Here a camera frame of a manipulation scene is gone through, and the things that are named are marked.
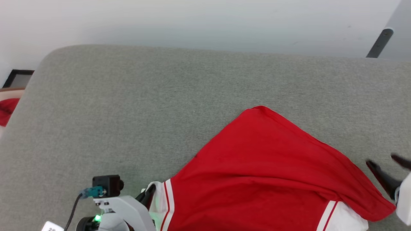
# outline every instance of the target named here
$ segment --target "green led light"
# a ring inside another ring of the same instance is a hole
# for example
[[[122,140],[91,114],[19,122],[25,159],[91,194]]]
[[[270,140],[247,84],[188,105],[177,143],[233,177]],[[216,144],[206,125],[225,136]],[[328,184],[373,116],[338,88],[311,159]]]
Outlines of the green led light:
[[[94,220],[97,221],[97,222],[100,222],[100,221],[102,221],[102,217],[100,215],[96,215],[94,217]]]

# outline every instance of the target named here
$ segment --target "black frame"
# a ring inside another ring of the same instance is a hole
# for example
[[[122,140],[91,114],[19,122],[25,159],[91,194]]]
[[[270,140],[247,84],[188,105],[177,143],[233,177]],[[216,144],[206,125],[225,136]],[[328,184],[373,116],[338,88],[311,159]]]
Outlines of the black frame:
[[[7,78],[6,82],[4,83],[3,88],[9,88],[12,85],[16,75],[18,75],[18,74],[33,75],[33,73],[34,73],[33,70],[16,70],[16,69],[14,69],[10,72],[10,75]]]

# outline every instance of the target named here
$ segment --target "white stripe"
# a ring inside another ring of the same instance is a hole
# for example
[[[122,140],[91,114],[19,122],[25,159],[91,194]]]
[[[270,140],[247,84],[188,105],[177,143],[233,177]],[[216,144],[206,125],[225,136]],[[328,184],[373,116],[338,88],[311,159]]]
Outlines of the white stripe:
[[[170,211],[164,221],[163,231],[167,231],[170,225],[171,218],[173,217],[174,213],[174,195],[173,195],[173,188],[171,186],[171,180],[166,180],[166,187],[167,187],[167,195],[169,197],[169,204],[170,204]]]
[[[150,209],[148,211],[151,218],[154,220],[156,230],[160,231],[164,216],[169,209],[167,206],[166,192],[164,190],[164,182],[151,182],[147,186],[147,189],[149,189],[151,185],[155,185],[155,191],[151,201]]]
[[[328,221],[326,231],[366,231],[368,221],[364,220],[344,202],[337,202]]]
[[[326,209],[324,210],[323,215],[321,216],[320,222],[317,226],[317,231],[324,231],[324,227],[326,226],[327,220],[330,217],[330,213],[332,208],[335,205],[335,201],[329,201]]]

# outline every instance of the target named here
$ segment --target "white wall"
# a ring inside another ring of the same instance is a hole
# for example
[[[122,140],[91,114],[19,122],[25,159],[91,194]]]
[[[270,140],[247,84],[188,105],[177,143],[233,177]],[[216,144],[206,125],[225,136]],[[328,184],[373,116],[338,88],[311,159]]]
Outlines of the white wall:
[[[2,56],[0,56],[0,88],[3,87],[11,71],[12,67]]]
[[[411,61],[411,0],[402,0],[387,23],[394,31],[378,58]]]
[[[400,0],[9,0],[0,51],[35,69],[73,44],[365,57]]]

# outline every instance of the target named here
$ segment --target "white label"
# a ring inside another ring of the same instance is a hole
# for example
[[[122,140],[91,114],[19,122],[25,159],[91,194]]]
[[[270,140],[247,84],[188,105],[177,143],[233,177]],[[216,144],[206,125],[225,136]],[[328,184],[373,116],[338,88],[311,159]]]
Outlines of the white label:
[[[64,229],[55,223],[46,222],[43,226],[42,231],[64,231]]]

